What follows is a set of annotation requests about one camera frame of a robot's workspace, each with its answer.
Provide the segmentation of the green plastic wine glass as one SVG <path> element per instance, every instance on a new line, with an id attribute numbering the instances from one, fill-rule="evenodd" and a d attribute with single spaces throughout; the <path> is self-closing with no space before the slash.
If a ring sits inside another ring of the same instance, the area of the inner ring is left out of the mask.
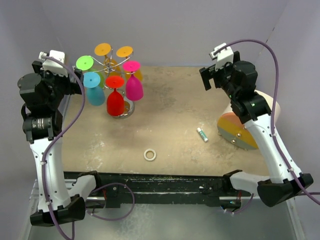
<path id="1" fill-rule="evenodd" d="M 75 63 L 76 65 L 76 68 L 79 69 L 79 70 L 82 70 L 83 72 L 95 72 L 96 74 L 99 75 L 99 78 L 100 78 L 100 83 L 99 83 L 99 86 L 104 89 L 105 86 L 104 86 L 104 83 L 103 83 L 103 80 L 104 80 L 104 76 L 102 75 L 101 72 L 98 72 L 97 69 L 93 68 L 94 66 L 94 59 L 89 56 L 89 55 L 83 55 L 81 57 L 79 57 Z"/>

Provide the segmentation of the blue plastic wine glass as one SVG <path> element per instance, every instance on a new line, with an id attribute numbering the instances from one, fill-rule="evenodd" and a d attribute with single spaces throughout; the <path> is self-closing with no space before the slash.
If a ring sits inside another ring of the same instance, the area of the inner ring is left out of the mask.
<path id="1" fill-rule="evenodd" d="M 100 86 L 101 77 L 96 72 L 86 72 L 83 77 L 83 85 L 86 89 L 86 97 L 93 106 L 101 106 L 105 102 L 105 94 Z"/>

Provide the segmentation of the orange wine glass front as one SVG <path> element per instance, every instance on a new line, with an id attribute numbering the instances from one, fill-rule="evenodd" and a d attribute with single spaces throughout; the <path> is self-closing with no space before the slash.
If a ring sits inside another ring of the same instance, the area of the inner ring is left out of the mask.
<path id="1" fill-rule="evenodd" d="M 109 43 L 100 43 L 95 49 L 94 53 L 97 56 L 104 57 L 102 62 L 103 72 L 107 77 L 109 76 L 121 76 L 121 69 L 119 66 L 116 66 L 118 63 L 112 58 L 113 49 Z"/>

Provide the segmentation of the orange wine glass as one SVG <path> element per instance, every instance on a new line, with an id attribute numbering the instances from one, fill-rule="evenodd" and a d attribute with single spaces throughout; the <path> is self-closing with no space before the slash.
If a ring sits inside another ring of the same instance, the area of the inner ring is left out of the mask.
<path id="1" fill-rule="evenodd" d="M 128 80 L 131 76 L 134 76 L 142 81 L 141 64 L 136 60 L 132 60 L 133 54 L 134 50 L 131 46 L 122 46 L 116 51 L 116 55 L 119 58 L 124 58 L 120 65 L 122 66 L 125 79 Z"/>
<path id="2" fill-rule="evenodd" d="M 121 69 L 119 66 L 116 66 L 118 63 L 112 58 L 113 49 L 109 43 L 100 43 L 95 49 L 94 53 L 97 56 L 104 57 L 102 62 L 103 72 L 107 77 L 109 76 L 121 76 Z"/>

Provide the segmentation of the red plastic wine glass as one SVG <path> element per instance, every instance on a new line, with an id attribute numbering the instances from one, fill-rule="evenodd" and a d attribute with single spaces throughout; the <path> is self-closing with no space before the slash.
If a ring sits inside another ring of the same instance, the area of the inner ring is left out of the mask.
<path id="1" fill-rule="evenodd" d="M 117 89 L 121 88 L 124 83 L 125 80 L 121 76 L 117 75 L 109 76 L 105 80 L 106 86 L 113 89 L 106 102 L 107 113 L 113 117 L 120 116 L 125 111 L 124 97 L 117 91 Z"/>

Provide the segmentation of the pink plastic wine glass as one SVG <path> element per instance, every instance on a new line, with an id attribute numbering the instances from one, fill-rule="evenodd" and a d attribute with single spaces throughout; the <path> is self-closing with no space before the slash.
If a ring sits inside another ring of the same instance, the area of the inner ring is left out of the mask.
<path id="1" fill-rule="evenodd" d="M 125 85 L 126 97 L 130 101 L 139 101 L 144 96 L 141 81 L 135 76 L 135 73 L 140 70 L 140 66 L 140 63 L 134 60 L 129 60 L 123 64 L 123 69 L 130 74 Z"/>

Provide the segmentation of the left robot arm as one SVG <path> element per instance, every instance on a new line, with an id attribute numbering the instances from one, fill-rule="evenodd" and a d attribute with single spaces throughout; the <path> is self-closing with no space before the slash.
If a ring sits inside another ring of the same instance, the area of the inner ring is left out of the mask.
<path id="1" fill-rule="evenodd" d="M 39 189 L 37 210 L 30 215 L 30 223 L 51 227 L 80 221 L 86 214 L 87 197 L 98 196 L 103 191 L 97 171 L 80 173 L 71 189 L 67 189 L 65 183 L 63 115 L 59 106 L 66 95 L 83 93 L 82 84 L 70 80 L 70 75 L 80 78 L 82 72 L 51 59 L 34 61 L 32 68 L 33 73 L 24 75 L 17 82 L 24 100 L 22 130 L 34 157 Z"/>

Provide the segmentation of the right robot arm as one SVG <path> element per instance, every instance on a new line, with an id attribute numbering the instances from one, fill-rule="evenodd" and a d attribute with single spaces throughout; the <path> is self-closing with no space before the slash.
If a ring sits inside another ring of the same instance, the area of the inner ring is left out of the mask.
<path id="1" fill-rule="evenodd" d="M 254 64 L 240 59 L 238 51 L 225 48 L 209 53 L 216 63 L 199 70 L 206 90 L 211 89 L 210 80 L 216 88 L 224 90 L 230 100 L 232 111 L 246 130 L 253 136 L 267 165 L 269 175 L 253 175 L 235 170 L 225 175 L 222 190 L 228 196 L 243 190 L 258 195 L 262 202 L 273 207 L 297 196 L 313 184 L 309 173 L 303 173 L 292 160 L 278 131 L 271 127 L 272 111 L 267 100 L 256 91 L 258 72 Z"/>

